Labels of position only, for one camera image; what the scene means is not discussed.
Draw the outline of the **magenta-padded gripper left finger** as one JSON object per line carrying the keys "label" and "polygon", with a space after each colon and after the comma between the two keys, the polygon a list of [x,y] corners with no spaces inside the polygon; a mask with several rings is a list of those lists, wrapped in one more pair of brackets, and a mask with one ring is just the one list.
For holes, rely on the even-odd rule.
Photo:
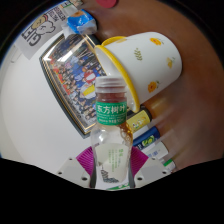
{"label": "magenta-padded gripper left finger", "polygon": [[94,156],[91,147],[86,148],[77,157],[69,157],[57,175],[84,188],[91,186],[94,170]]}

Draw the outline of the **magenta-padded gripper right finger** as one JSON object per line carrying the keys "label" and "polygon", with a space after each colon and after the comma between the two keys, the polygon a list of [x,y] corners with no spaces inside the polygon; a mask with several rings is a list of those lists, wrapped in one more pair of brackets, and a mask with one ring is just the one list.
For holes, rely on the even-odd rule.
{"label": "magenta-padded gripper right finger", "polygon": [[156,157],[149,158],[136,147],[132,148],[128,176],[131,188],[146,186],[170,174]]}

